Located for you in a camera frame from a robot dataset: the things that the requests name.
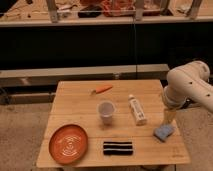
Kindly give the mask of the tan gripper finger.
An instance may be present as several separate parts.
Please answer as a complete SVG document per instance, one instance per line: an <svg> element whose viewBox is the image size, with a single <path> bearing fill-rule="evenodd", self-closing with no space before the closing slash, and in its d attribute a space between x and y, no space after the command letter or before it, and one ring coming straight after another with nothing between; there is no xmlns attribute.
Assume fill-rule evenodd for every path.
<svg viewBox="0 0 213 171"><path fill-rule="evenodd" d="M171 124L176 116L175 109L165 109L164 110L164 118L163 118L163 125Z"/></svg>

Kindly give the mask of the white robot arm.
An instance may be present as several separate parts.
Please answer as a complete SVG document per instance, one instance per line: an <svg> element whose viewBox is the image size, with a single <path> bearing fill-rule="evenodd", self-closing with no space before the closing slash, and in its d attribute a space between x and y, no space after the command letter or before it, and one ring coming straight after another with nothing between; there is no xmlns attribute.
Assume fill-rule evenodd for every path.
<svg viewBox="0 0 213 171"><path fill-rule="evenodd" d="M171 124L176 111L187 99L197 102L213 113L213 86L208 83L210 69L205 62L193 61L171 69L166 76L168 85L162 92L165 105L163 125Z"/></svg>

